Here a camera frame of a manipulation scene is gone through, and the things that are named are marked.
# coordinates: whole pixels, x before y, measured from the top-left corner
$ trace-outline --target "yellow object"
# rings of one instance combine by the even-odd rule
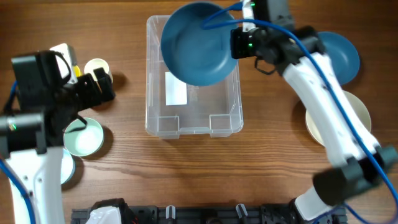
[[[80,71],[79,66],[77,66],[77,65],[73,66],[73,71],[75,72],[76,78],[81,76],[81,71]]]

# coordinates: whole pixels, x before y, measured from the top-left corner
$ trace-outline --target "dark blue plate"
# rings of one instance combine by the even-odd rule
[[[355,46],[342,35],[333,32],[320,32],[319,38],[326,47],[340,85],[349,83],[359,72],[361,65]]]
[[[195,86],[212,85],[222,81],[235,68],[231,56],[231,29],[237,25],[203,30],[201,23],[222,8],[210,2],[187,4],[168,19],[160,42],[164,62],[179,80]],[[226,13],[211,24],[233,19]]]

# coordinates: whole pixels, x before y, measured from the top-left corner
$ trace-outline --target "wooden tabletop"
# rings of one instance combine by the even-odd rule
[[[146,133],[146,20],[171,14],[186,1],[12,2],[21,1],[0,4],[0,105],[15,79],[11,57],[64,42],[74,46],[80,68],[103,58],[113,73],[123,74],[115,80],[112,103],[80,113],[106,126],[106,139],[99,153],[76,159],[76,174],[63,188],[67,223],[71,209],[118,197],[129,205],[158,207],[286,203],[311,186],[314,173],[330,167],[324,148],[307,132],[298,96],[278,75],[257,72],[253,58],[239,61],[242,131],[229,138],[189,135],[168,141]],[[298,27],[337,32],[354,43],[361,71],[343,88],[368,107],[380,143],[398,146],[398,2],[290,0],[289,5]],[[389,176],[398,186],[398,169]],[[14,223],[4,174],[0,192],[0,223]],[[385,186],[349,203],[375,222],[388,220],[395,209]]]

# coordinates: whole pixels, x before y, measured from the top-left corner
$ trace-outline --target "white label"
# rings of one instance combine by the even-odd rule
[[[187,84],[176,78],[171,72],[165,73],[166,79],[166,105],[186,105]]]

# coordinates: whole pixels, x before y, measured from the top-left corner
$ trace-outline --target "plastic bin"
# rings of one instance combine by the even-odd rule
[[[181,134],[228,137],[239,132],[243,112],[238,66],[212,86],[191,86],[171,78],[160,50],[169,17],[151,16],[147,21],[146,131],[162,139],[178,139]]]

